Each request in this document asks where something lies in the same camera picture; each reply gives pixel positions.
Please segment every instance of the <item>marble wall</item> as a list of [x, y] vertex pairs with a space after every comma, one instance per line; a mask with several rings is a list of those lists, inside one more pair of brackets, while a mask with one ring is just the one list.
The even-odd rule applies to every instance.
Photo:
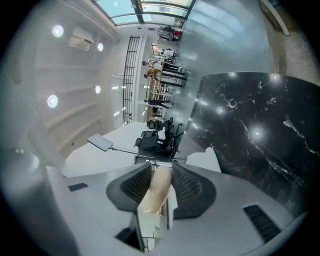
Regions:
[[319, 99], [317, 85], [279, 74], [204, 76], [186, 133], [297, 216], [320, 167]]

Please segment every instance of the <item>recessed light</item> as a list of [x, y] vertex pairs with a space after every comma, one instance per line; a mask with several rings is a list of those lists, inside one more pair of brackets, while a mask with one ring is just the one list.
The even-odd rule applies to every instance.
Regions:
[[99, 85], [96, 85], [94, 87], [94, 91], [95, 91], [96, 94], [99, 94], [101, 92], [101, 87]]
[[50, 95], [47, 104], [50, 108], [55, 108], [58, 105], [58, 97], [56, 95]]
[[98, 44], [98, 51], [101, 52], [104, 49], [104, 45], [102, 43]]
[[55, 25], [52, 29], [52, 34], [59, 38], [64, 34], [64, 28], [61, 25]]

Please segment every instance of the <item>black vent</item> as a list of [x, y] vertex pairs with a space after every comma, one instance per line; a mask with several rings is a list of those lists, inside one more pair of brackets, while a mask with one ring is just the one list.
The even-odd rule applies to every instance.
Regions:
[[181, 166], [178, 162], [172, 162], [171, 184], [178, 204], [173, 212], [174, 220], [199, 217], [216, 199], [214, 184], [191, 170], [191, 165]]
[[128, 197], [140, 203], [149, 189], [151, 178], [151, 168], [145, 169], [124, 181], [120, 188]]
[[281, 232], [276, 224], [258, 205], [251, 205], [243, 208], [243, 210], [265, 243], [269, 242]]
[[178, 205], [196, 198], [201, 192], [201, 183], [177, 166], [172, 168], [172, 185]]

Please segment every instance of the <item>black chair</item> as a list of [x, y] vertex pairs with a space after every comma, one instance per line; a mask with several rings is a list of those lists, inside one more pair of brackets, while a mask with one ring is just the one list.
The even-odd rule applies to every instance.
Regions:
[[135, 140], [135, 144], [134, 144], [134, 146], [133, 147], [140, 147], [140, 144], [141, 144], [141, 138], [137, 138], [136, 140]]
[[156, 136], [157, 132], [155, 130], [145, 130], [141, 133], [141, 137], [152, 137]]
[[149, 129], [155, 129], [156, 131], [162, 130], [163, 124], [160, 121], [150, 120], [146, 122], [146, 126]]
[[158, 134], [151, 137], [142, 137], [139, 145], [139, 154], [155, 156], [155, 157], [169, 157], [172, 153], [172, 147], [169, 139], [159, 139]]

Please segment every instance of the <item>white wall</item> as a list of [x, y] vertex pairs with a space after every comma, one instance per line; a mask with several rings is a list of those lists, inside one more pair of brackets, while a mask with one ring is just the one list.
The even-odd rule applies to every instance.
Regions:
[[[56, 24], [64, 29], [62, 37], [52, 35]], [[69, 46], [75, 27], [92, 34], [94, 44], [89, 51]], [[97, 49], [98, 43], [103, 43], [102, 52]], [[58, 2], [41, 23], [35, 59], [39, 113], [64, 158], [86, 143], [88, 135], [109, 130], [101, 125], [99, 95], [94, 92], [94, 86], [99, 85], [97, 74], [101, 62], [113, 44], [113, 39], [68, 4]], [[50, 95], [58, 97], [55, 108], [47, 104]]]
[[123, 126], [124, 124], [124, 115], [123, 115], [123, 91], [124, 89], [121, 88], [123, 86], [123, 78], [113, 76], [111, 79], [111, 86], [118, 87], [118, 89], [112, 89], [111, 91], [111, 102], [112, 102], [112, 113], [115, 114], [119, 112], [116, 116], [113, 116], [113, 124], [114, 128], [118, 129]]
[[[145, 123], [132, 122], [103, 137], [114, 143], [114, 146], [138, 152], [134, 147], [136, 139], [143, 131], [150, 131]], [[67, 177], [104, 173], [131, 166], [135, 155], [109, 149], [103, 152], [90, 143], [73, 151], [65, 160], [62, 172]]]

